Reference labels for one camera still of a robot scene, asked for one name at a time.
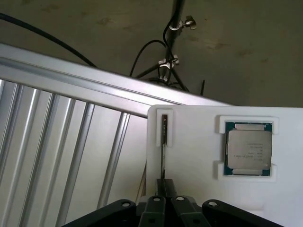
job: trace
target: concrete floor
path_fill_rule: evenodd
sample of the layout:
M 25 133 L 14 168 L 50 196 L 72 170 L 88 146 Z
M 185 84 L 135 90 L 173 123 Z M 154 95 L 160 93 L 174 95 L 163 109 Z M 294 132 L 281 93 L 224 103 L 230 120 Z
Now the concrete floor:
M 140 48 L 161 39 L 172 0 L 0 0 L 0 12 L 68 43 L 98 67 L 128 75 Z M 185 29 L 174 53 L 189 90 L 234 105 L 303 107 L 303 1 L 187 0 L 197 30 Z M 68 51 L 0 21 L 0 42 L 83 62 Z M 164 56 L 149 47 L 135 74 Z

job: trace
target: metal stand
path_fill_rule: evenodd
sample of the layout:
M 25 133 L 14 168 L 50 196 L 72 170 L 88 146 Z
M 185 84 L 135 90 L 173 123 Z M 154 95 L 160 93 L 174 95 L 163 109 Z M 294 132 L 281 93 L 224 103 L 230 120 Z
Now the metal stand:
M 187 16 L 185 22 L 183 22 L 181 20 L 184 2 L 185 2 L 185 0 L 174 0 L 173 9 L 172 9 L 172 17 L 174 17 L 174 18 L 169 26 L 168 35 L 167 35 L 168 36 L 168 38 L 167 38 L 168 46 L 166 47 L 165 59 L 163 60 L 164 63 L 166 63 L 166 64 L 169 64 L 170 51 L 172 50 L 175 40 L 176 40 L 177 36 L 180 34 L 181 29 L 183 27 L 190 27 L 191 30 L 196 28 L 196 22 L 194 21 L 194 19 L 191 16 Z M 171 65 L 171 64 L 170 64 L 170 66 L 166 65 L 166 67 L 163 67 L 162 77 L 166 76 L 168 69 L 171 70 L 171 73 L 175 77 L 176 81 L 180 84 L 182 90 L 189 91 L 187 89 L 187 87 L 183 84 L 183 82 L 181 81 L 181 79 L 178 76 L 175 69 L 173 69 L 174 65 Z M 154 71 L 162 66 L 164 66 L 164 64 L 162 64 L 160 61 L 157 64 L 148 68 L 147 70 L 143 71 L 139 75 L 137 75 L 136 78 L 142 78 L 145 75 L 151 73 L 152 71 Z

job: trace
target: white plastic bracket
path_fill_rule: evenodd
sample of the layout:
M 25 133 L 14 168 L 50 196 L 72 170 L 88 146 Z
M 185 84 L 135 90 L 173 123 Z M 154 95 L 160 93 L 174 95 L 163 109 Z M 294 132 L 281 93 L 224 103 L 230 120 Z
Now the white plastic bracket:
M 172 135 L 173 135 L 173 110 L 171 109 L 158 109 L 157 110 L 157 126 L 156 126 L 156 146 L 161 146 L 161 123 L 162 115 L 167 115 L 167 147 L 172 146 Z

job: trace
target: aluminum rail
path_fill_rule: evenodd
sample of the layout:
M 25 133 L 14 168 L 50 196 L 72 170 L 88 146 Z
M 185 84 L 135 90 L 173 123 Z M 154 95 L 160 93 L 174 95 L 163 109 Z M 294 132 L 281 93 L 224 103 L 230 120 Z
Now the aluminum rail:
M 226 105 L 0 44 L 0 79 L 146 117 L 152 105 Z

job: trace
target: white plastic tray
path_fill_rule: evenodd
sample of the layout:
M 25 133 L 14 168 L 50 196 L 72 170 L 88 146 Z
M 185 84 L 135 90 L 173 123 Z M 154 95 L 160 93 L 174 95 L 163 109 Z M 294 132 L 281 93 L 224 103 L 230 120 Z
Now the white plastic tray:
M 146 192 L 160 177 L 159 115 L 168 114 L 166 178 L 199 205 L 218 199 L 283 226 L 303 226 L 303 109 L 156 105 L 148 112 Z M 223 176 L 224 120 L 273 123 L 270 177 Z

